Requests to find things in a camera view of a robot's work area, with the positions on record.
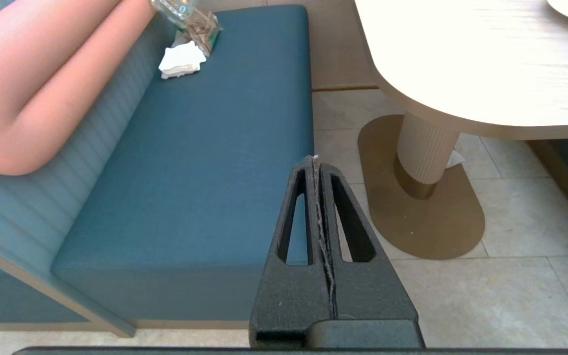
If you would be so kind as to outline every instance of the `wooden panel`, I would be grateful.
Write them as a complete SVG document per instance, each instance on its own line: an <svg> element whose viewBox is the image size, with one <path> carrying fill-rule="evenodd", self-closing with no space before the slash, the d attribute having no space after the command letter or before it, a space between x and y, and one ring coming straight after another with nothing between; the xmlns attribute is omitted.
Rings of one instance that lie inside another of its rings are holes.
<svg viewBox="0 0 568 355"><path fill-rule="evenodd" d="M0 332L103 332L89 322L83 323L0 323Z"/></svg>
<svg viewBox="0 0 568 355"><path fill-rule="evenodd" d="M308 9L313 89L374 87L353 0L267 0Z"/></svg>
<svg viewBox="0 0 568 355"><path fill-rule="evenodd" d="M138 329L248 329L249 322L242 320L160 320L133 321Z"/></svg>

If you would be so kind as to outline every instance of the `brass base plate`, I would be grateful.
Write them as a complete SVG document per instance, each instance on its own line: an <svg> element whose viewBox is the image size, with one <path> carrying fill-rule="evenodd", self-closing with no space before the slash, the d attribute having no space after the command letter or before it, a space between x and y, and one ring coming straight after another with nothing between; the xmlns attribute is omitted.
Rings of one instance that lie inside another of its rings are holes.
<svg viewBox="0 0 568 355"><path fill-rule="evenodd" d="M417 200L394 174L403 115L368 123L358 135L365 190L374 225L398 249L424 259L457 258L483 236L485 218L461 164L446 169L433 195Z"/></svg>

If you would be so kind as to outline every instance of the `white tissue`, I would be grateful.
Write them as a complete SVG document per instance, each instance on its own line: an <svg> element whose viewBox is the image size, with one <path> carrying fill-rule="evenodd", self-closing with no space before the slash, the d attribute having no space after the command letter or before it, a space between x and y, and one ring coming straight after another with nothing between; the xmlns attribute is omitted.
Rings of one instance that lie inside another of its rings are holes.
<svg viewBox="0 0 568 355"><path fill-rule="evenodd" d="M462 157L462 155L457 153L457 150L453 150L453 153L451 153L451 157L448 159L448 163L446 163L446 168L447 169L452 168L453 166L456 166L457 164L461 164L465 161L466 161L466 159L464 159L464 157Z"/></svg>
<svg viewBox="0 0 568 355"><path fill-rule="evenodd" d="M162 79L192 74L201 70L201 63L206 60L205 54L199 47L194 42L189 42L174 48L166 48L159 70L162 72Z"/></svg>

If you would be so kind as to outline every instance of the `teal bench seat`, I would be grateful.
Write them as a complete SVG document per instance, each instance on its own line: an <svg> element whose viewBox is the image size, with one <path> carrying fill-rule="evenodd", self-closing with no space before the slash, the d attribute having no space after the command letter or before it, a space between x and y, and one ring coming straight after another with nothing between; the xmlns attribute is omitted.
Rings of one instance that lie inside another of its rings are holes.
<svg viewBox="0 0 568 355"><path fill-rule="evenodd" d="M200 72L149 84L52 265L127 320L248 320L290 169L314 150L306 9L218 17Z"/></svg>
<svg viewBox="0 0 568 355"><path fill-rule="evenodd" d="M87 319L0 270L0 323L81 323Z"/></svg>

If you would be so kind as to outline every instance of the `white tabletop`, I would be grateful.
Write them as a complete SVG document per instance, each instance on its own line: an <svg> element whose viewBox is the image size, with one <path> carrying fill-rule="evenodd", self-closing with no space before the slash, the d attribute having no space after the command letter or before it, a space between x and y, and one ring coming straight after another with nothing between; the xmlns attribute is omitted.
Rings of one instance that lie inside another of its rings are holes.
<svg viewBox="0 0 568 355"><path fill-rule="evenodd" d="M413 114L568 138L568 18L547 0L355 0L379 86Z"/></svg>

